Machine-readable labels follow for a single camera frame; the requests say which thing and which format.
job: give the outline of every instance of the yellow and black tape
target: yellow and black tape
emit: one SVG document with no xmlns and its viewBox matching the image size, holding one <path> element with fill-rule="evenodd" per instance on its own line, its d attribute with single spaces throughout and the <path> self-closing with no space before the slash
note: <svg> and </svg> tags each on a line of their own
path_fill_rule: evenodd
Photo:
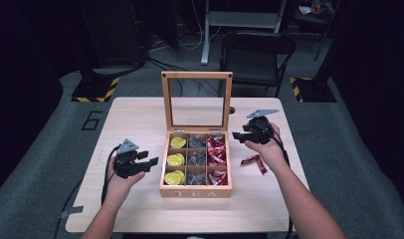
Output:
<svg viewBox="0 0 404 239">
<path fill-rule="evenodd" d="M 115 87 L 117 86 L 119 78 L 112 80 L 105 96 L 100 98 L 88 98 L 88 97 L 76 97 L 72 98 L 72 102 L 82 102 L 82 103 L 95 103 L 95 102 L 108 102 L 111 96 L 114 94 Z"/>
<path fill-rule="evenodd" d="M 292 84 L 293 93 L 295 94 L 298 102 L 303 102 L 301 90 L 298 87 L 297 81 L 311 81 L 312 78 L 290 78 L 290 84 Z"/>
</svg>

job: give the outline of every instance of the person's right hand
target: person's right hand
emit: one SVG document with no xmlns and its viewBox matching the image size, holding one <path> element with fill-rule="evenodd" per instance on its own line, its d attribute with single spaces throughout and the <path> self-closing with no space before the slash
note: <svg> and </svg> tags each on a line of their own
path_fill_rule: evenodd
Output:
<svg viewBox="0 0 404 239">
<path fill-rule="evenodd" d="M 130 188 L 145 176 L 145 172 L 141 171 L 137 175 L 130 176 L 126 179 L 121 178 L 114 173 L 114 161 L 115 156 L 111 158 L 109 163 L 108 175 L 112 175 L 112 178 L 108 183 L 104 203 L 109 201 L 110 203 L 113 203 L 119 207 L 130 192 Z"/>
<path fill-rule="evenodd" d="M 271 126 L 273 127 L 273 130 L 275 131 L 274 137 L 278 140 L 280 140 L 280 129 L 278 126 L 276 126 L 274 123 L 271 122 Z M 258 144 L 254 143 L 252 141 L 245 141 L 245 146 L 250 148 L 251 150 L 254 150 L 259 153 L 261 156 L 261 159 L 264 161 L 264 163 L 270 168 L 271 171 L 275 172 L 279 167 L 283 165 L 287 165 L 283 151 L 279 147 L 279 145 L 271 139 L 268 143 L 266 144 Z"/>
</svg>

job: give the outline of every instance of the wooden table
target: wooden table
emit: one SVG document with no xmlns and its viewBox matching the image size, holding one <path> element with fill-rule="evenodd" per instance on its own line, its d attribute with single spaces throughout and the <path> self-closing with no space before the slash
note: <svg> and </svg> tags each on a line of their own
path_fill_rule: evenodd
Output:
<svg viewBox="0 0 404 239">
<path fill-rule="evenodd" d="M 233 178 L 231 198 L 163 198 L 159 193 L 161 163 L 135 184 L 117 215 L 114 232 L 129 233 L 245 233 L 287 231 L 289 214 L 274 174 L 262 175 L 257 164 L 240 166 L 243 158 L 256 154 L 233 139 L 243 132 L 246 116 L 255 110 L 279 110 L 268 115 L 282 134 L 293 171 L 307 182 L 283 106 L 273 98 L 232 98 L 236 112 L 229 118 Z M 90 165 L 74 203 L 82 213 L 69 216 L 66 229 L 84 232 L 101 207 L 101 189 L 106 160 L 111 150 L 126 138 L 148 150 L 149 157 L 162 157 L 166 122 L 163 98 L 117 98 L 103 126 Z"/>
</svg>

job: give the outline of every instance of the forearm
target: forearm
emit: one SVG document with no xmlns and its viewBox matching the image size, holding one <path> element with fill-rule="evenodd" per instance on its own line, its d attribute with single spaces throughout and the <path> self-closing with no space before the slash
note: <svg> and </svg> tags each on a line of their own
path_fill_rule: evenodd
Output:
<svg viewBox="0 0 404 239">
<path fill-rule="evenodd" d="M 119 206 L 105 202 L 82 238 L 110 238 Z"/>
<path fill-rule="evenodd" d="M 335 220 L 288 166 L 280 165 L 275 175 L 301 238 L 345 238 Z"/>
</svg>

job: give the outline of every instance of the wooden box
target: wooden box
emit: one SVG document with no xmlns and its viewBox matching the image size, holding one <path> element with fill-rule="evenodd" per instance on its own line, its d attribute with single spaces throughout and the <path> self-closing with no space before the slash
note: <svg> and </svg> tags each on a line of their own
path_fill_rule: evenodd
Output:
<svg viewBox="0 0 404 239">
<path fill-rule="evenodd" d="M 231 197 L 228 122 L 232 73 L 162 72 L 167 137 L 159 190 L 163 197 Z M 183 97 L 183 86 L 221 89 Z"/>
</svg>

